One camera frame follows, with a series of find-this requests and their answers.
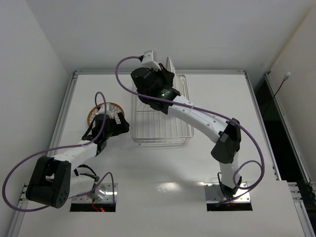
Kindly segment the orange sunburst plate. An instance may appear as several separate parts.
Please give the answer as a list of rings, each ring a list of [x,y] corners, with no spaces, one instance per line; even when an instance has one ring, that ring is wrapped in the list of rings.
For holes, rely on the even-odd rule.
[[[166,58],[166,70],[176,75],[175,67],[170,57]]]

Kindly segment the brown floral plate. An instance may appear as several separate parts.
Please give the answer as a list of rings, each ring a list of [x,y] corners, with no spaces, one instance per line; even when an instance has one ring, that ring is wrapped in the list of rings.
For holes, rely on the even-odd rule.
[[[104,103],[99,104],[98,106],[95,106],[91,109],[91,111],[88,114],[87,117],[87,125],[90,126],[91,124],[93,124],[93,126],[95,125],[95,122],[93,122],[94,117],[98,114],[99,110],[101,107],[103,107]],[[113,102],[107,102],[106,103],[106,108],[107,110],[109,110],[110,112],[114,112],[114,111],[122,111],[124,112],[124,110],[122,109],[122,107],[116,103]]]

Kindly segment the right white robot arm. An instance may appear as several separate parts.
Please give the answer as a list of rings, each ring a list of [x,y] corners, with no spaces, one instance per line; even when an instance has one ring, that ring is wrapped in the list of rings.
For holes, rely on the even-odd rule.
[[[237,171],[241,131],[239,121],[232,121],[197,111],[181,94],[182,81],[177,75],[162,68],[159,71],[145,67],[131,73],[139,99],[152,109],[178,118],[206,135],[215,146],[212,157],[219,162],[222,179],[220,188],[226,198],[233,198],[241,184]]]

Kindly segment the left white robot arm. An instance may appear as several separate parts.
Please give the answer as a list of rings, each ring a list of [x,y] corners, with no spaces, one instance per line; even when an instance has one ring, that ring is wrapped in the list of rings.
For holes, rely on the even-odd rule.
[[[75,175],[74,171],[88,159],[98,156],[110,137],[128,131],[129,123],[122,112],[115,116],[97,114],[77,147],[38,159],[26,190],[27,200],[60,208],[69,197],[92,190],[91,178]]]

